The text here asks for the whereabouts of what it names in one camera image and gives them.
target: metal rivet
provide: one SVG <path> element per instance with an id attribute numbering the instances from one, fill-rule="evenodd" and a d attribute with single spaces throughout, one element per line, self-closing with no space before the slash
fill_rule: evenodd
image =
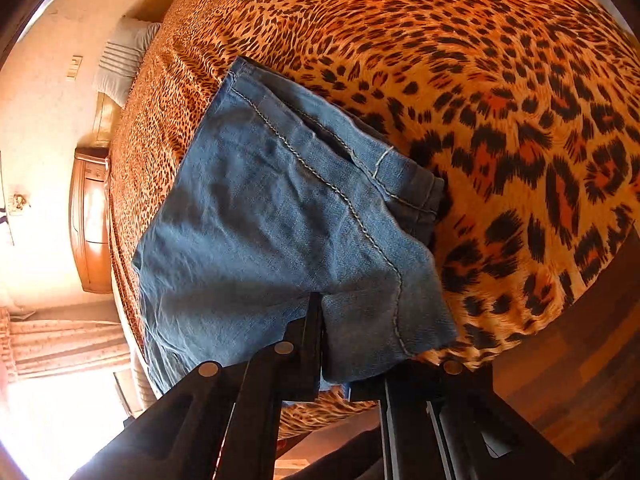
<path id="1" fill-rule="evenodd" d="M 287 355 L 293 352 L 293 343 L 289 341 L 280 341 L 273 348 L 276 351 L 276 354 Z"/>
<path id="2" fill-rule="evenodd" d="M 462 373 L 462 364 L 458 361 L 446 361 L 442 367 L 449 375 L 458 375 Z"/>
<path id="3" fill-rule="evenodd" d="M 198 368 L 198 373 L 203 377 L 213 377 L 218 373 L 218 365 L 215 363 L 203 363 Z"/>

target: bed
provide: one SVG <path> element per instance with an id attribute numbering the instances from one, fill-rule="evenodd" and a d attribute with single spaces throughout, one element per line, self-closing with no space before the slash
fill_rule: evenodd
<path id="1" fill-rule="evenodd" d="M 596 0 L 175 0 L 110 147 L 111 267 L 141 350 L 136 244 L 241 54 L 446 180 L 430 248 L 460 337 L 422 360 L 473 368 L 542 330 L 638 216 L 638 44 Z M 371 406 L 335 388 L 284 408 L 280 437 Z"/>

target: pillow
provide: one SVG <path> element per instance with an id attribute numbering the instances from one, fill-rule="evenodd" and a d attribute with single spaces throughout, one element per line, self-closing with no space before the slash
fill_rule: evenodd
<path id="1" fill-rule="evenodd" d="M 142 58 L 159 28 L 160 23 L 122 18 L 102 51 L 94 88 L 124 107 Z"/>

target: wall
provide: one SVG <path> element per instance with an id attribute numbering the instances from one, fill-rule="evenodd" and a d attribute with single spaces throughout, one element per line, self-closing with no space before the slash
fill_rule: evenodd
<path id="1" fill-rule="evenodd" d="M 0 301 L 37 310 L 94 303 L 82 291 L 68 235 L 73 153 L 92 129 L 94 69 L 111 30 L 141 0 L 55 0 L 0 72 L 0 152 L 6 195 L 31 209 L 12 219 L 15 246 L 0 246 Z M 75 82 L 65 73 L 83 56 Z"/>

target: blue jeans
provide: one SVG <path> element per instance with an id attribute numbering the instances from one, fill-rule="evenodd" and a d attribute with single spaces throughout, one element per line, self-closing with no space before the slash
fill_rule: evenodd
<path id="1" fill-rule="evenodd" d="M 145 352 L 168 390 L 282 338 L 324 294 L 325 380 L 456 337 L 426 244 L 443 181 L 359 120 L 238 58 L 140 239 Z"/>

